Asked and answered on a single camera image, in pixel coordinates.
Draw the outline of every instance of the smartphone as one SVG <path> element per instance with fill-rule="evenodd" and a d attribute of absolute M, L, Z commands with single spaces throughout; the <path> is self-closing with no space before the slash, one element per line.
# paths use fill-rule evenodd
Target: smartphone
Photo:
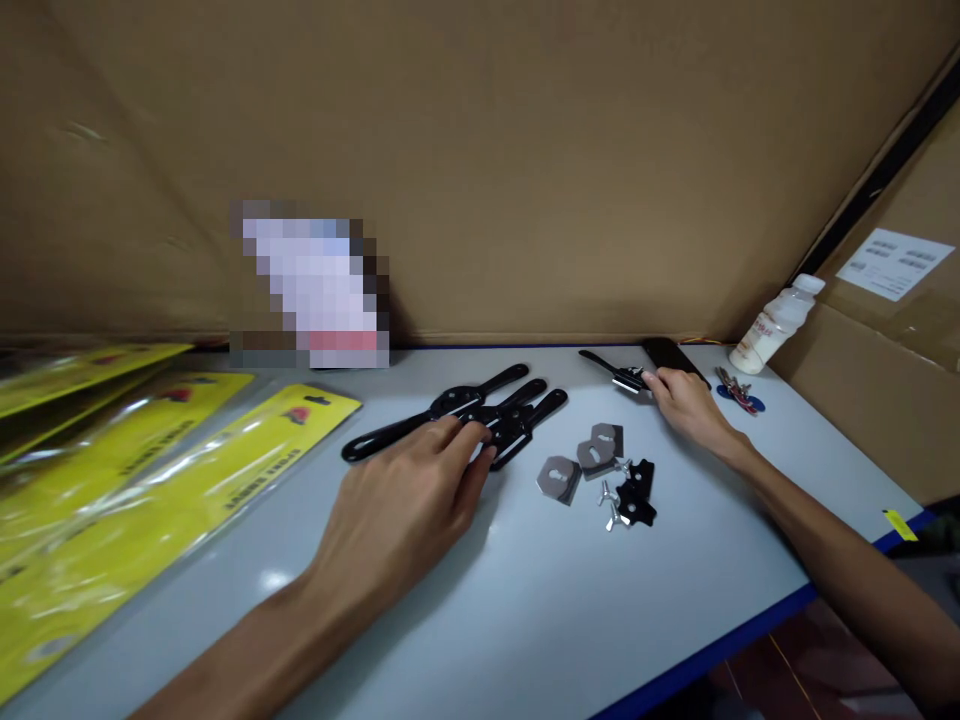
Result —
<path fill-rule="evenodd" d="M 690 362 L 690 358 L 680 349 L 680 346 L 670 338 L 647 338 L 646 340 L 640 341 L 640 347 L 644 349 L 647 355 L 650 356 L 650 360 L 658 368 L 669 367 L 675 370 L 696 373 L 700 376 L 700 379 L 707 384 L 707 390 L 713 389 L 703 376 L 703 373 L 697 370 L 694 364 Z"/>

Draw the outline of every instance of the cardboard box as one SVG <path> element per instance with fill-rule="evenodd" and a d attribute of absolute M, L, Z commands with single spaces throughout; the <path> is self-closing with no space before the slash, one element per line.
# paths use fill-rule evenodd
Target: cardboard box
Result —
<path fill-rule="evenodd" d="M 819 273 L 820 306 L 771 366 L 904 487 L 960 493 L 960 252 L 893 301 L 836 277 L 878 229 L 960 244 L 960 107 Z"/>
<path fill-rule="evenodd" d="M 732 336 L 960 39 L 941 0 L 0 20 L 0 332 L 21 337 L 279 327 L 229 235 L 244 198 L 371 224 L 414 342 Z"/>

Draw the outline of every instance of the white table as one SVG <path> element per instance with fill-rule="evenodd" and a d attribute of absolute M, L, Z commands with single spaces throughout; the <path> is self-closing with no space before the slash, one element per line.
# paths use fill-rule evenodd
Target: white table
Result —
<path fill-rule="evenodd" d="M 714 385 L 714 366 L 733 370 L 722 348 L 685 350 Z M 597 351 L 617 366 L 650 366 L 636 346 Z M 196 365 L 198 356 L 185 361 L 220 369 Z M 635 718 L 812 598 L 742 481 L 676 436 L 651 399 L 616 389 L 576 348 L 421 350 L 389 370 L 260 371 L 250 393 L 200 436 L 287 382 L 312 381 L 365 406 L 278 488 L 11 700 L 0 719 L 126 716 L 304 569 L 347 469 L 344 442 L 517 362 L 530 365 L 527 379 L 566 389 L 568 404 L 491 476 L 468 536 L 283 717 Z M 920 506 L 772 371 L 751 382 L 767 411 L 750 417 L 718 399 L 724 414 L 857 532 L 889 545 L 882 510 L 922 519 Z M 544 459 L 574 458 L 598 422 L 623 425 L 627 455 L 656 463 L 652 528 L 608 534 L 599 480 L 581 481 L 571 507 L 538 491 Z"/>

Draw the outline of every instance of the left hand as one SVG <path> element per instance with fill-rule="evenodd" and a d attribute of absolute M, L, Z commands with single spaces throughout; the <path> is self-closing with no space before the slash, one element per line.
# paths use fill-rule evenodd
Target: left hand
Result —
<path fill-rule="evenodd" d="M 470 527 L 496 450 L 470 457 L 489 437 L 445 416 L 351 468 L 299 583 L 344 609 L 395 604 Z"/>

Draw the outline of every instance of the blue table edge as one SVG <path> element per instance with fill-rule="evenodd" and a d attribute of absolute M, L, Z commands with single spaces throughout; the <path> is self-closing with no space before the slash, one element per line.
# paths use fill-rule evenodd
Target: blue table edge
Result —
<path fill-rule="evenodd" d="M 907 524 L 914 532 L 919 532 L 936 519 L 936 515 L 924 510 Z M 886 553 L 901 542 L 903 539 L 900 535 L 896 531 L 890 531 L 873 545 L 880 552 Z M 766 635 L 784 620 L 799 613 L 816 597 L 816 588 L 807 583 L 756 617 L 747 620 L 743 625 L 734 628 L 686 660 L 677 663 L 646 685 L 601 710 L 591 720 L 637 720 L 644 713 L 708 673 L 726 658 L 747 647 L 757 638 Z"/>

